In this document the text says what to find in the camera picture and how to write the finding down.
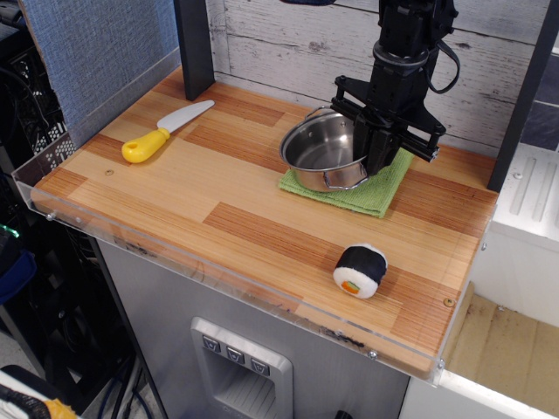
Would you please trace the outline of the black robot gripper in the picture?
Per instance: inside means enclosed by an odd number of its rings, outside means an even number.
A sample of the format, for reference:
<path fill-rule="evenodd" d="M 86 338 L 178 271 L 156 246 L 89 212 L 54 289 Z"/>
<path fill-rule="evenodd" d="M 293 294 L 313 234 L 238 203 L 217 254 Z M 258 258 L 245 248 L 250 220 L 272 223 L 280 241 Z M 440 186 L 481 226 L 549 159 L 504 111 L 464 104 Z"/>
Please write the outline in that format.
<path fill-rule="evenodd" d="M 425 161 L 438 156 L 445 127 L 424 105 L 428 65 L 404 69 L 377 62 L 369 81 L 341 75 L 335 85 L 331 107 L 353 121 L 353 159 L 367 156 L 368 175 L 389 166 L 399 148 Z"/>

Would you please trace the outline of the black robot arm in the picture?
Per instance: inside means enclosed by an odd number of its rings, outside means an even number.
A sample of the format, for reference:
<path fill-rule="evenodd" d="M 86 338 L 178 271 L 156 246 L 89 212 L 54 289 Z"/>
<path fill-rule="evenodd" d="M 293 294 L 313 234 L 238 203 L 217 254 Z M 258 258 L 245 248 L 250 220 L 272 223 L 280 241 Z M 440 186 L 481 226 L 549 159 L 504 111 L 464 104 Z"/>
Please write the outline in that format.
<path fill-rule="evenodd" d="M 446 129 L 424 99 L 455 85 L 437 89 L 431 79 L 441 52 L 458 58 L 443 40 L 453 32 L 457 15 L 452 1 L 380 2 L 381 33 L 370 79 L 336 78 L 331 107 L 353 121 L 353 156 L 368 175 L 389 166 L 400 148 L 426 161 L 438 155 Z"/>

